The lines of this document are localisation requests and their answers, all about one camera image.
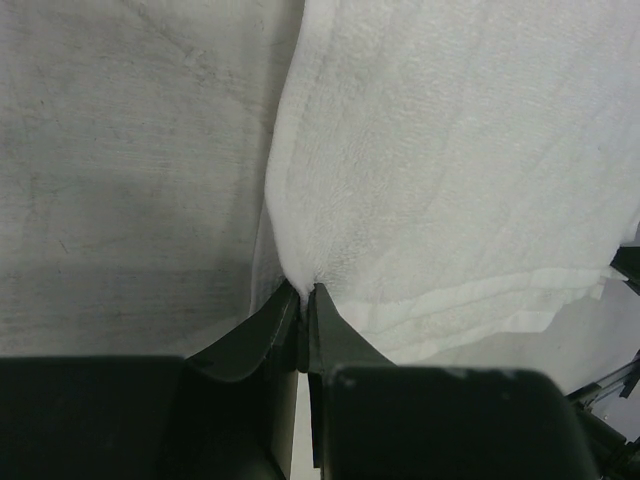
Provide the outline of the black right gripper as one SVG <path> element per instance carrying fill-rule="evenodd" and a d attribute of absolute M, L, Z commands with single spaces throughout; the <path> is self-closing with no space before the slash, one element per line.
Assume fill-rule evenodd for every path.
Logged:
<path fill-rule="evenodd" d="M 621 246 L 610 266 L 626 278 L 626 285 L 635 293 L 640 293 L 640 247 Z"/>

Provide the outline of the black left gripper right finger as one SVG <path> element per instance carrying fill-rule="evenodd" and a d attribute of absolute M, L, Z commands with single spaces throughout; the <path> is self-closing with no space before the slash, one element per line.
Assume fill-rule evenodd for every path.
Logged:
<path fill-rule="evenodd" d="M 309 297 L 305 333 L 313 466 L 345 470 L 348 455 L 364 451 L 360 435 L 373 411 L 372 381 L 395 364 L 339 314 L 322 284 Z"/>

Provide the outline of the white terry towel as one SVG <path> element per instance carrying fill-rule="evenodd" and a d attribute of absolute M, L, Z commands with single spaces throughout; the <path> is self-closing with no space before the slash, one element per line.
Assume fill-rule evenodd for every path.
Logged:
<path fill-rule="evenodd" d="M 635 1 L 308 1 L 257 260 L 413 363 L 545 330 L 639 224 Z"/>

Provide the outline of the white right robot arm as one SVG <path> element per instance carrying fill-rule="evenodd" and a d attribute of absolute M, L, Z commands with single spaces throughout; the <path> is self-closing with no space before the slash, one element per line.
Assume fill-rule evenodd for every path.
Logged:
<path fill-rule="evenodd" d="M 584 362 L 601 375 L 567 396 L 589 442 L 601 479 L 639 477 L 639 302 L 622 292 L 639 293 L 639 246 L 622 246 L 611 262 L 603 319 L 590 342 L 596 348 Z"/>

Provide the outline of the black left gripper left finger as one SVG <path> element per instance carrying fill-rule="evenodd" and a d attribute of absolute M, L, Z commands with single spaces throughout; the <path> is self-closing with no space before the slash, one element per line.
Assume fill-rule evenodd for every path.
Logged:
<path fill-rule="evenodd" d="M 298 294 L 283 282 L 255 314 L 188 359 L 189 478 L 289 478 L 298 313 Z"/>

